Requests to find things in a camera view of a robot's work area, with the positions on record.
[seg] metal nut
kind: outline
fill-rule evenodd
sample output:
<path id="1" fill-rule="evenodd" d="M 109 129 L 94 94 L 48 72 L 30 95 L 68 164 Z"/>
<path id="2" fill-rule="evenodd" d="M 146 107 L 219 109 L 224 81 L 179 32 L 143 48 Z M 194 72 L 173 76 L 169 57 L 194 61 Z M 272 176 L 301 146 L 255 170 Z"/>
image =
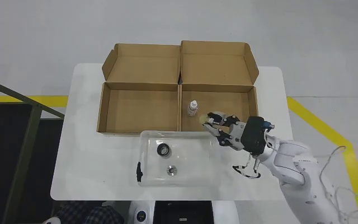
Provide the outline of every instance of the metal nut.
<path id="1" fill-rule="evenodd" d="M 167 174 L 169 176 L 175 176 L 177 174 L 177 171 L 178 171 L 177 168 L 172 165 L 168 166 L 168 168 L 167 168 Z"/>

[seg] black railing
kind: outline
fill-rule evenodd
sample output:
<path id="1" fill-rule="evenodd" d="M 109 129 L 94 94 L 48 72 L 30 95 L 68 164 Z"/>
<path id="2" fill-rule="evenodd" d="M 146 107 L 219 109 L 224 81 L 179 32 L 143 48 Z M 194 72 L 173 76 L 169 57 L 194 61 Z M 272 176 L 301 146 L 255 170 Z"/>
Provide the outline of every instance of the black railing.
<path id="1" fill-rule="evenodd" d="M 0 85 L 0 92 L 12 96 L 26 104 L 32 105 L 26 133 L 21 146 L 20 155 L 17 160 L 15 174 L 13 176 L 10 192 L 7 197 L 6 207 L 2 218 L 2 223 L 14 223 L 18 205 L 20 203 L 21 195 L 23 192 L 27 170 L 31 160 L 32 149 L 34 147 L 41 113 L 44 110 L 48 113 L 58 116 L 61 119 L 64 119 L 65 115 L 5 86 Z"/>

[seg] white table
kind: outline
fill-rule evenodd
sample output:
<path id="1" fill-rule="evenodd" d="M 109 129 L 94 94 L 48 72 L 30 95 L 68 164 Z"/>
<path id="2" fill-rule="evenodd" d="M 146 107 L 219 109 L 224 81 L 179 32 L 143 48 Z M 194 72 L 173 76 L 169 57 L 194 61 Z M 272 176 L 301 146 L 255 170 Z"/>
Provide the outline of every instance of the white table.
<path id="1" fill-rule="evenodd" d="M 152 187 L 136 182 L 139 137 L 96 132 L 104 77 L 102 64 L 78 64 L 62 129 L 51 187 L 55 200 L 282 200 L 278 180 L 263 166 L 259 179 L 246 179 L 232 169 L 247 152 L 218 148 L 220 187 Z M 259 67 L 255 83 L 259 115 L 276 125 L 272 134 L 292 139 L 282 72 Z"/>

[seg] cardboard box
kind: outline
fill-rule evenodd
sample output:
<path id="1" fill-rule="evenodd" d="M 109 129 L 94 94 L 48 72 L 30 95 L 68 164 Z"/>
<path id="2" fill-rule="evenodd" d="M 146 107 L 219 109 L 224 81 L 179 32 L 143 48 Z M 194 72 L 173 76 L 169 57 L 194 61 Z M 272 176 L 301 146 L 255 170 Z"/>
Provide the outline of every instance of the cardboard box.
<path id="1" fill-rule="evenodd" d="M 246 121 L 257 116 L 253 86 L 258 68 L 250 46 L 239 42 L 182 41 L 181 43 L 181 131 L 203 131 L 201 114 L 222 111 Z M 196 100 L 195 116 L 187 115 Z"/>
<path id="2" fill-rule="evenodd" d="M 180 46 L 116 44 L 102 66 L 97 131 L 180 128 Z"/>

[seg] robotic arm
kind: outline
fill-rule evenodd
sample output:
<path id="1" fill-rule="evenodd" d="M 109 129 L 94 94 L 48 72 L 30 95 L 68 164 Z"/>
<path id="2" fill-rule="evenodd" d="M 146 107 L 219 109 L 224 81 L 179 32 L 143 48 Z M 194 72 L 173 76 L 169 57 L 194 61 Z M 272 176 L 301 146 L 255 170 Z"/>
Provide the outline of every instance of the robotic arm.
<path id="1" fill-rule="evenodd" d="M 202 125 L 221 146 L 249 152 L 255 159 L 255 173 L 259 164 L 266 166 L 278 178 L 281 191 L 300 223 L 347 223 L 347 217 L 332 202 L 334 187 L 322 174 L 309 147 L 269 136 L 275 126 L 259 116 L 251 116 L 244 123 L 235 115 L 213 112 L 208 113 Z M 220 126 L 228 127 L 229 133 Z"/>

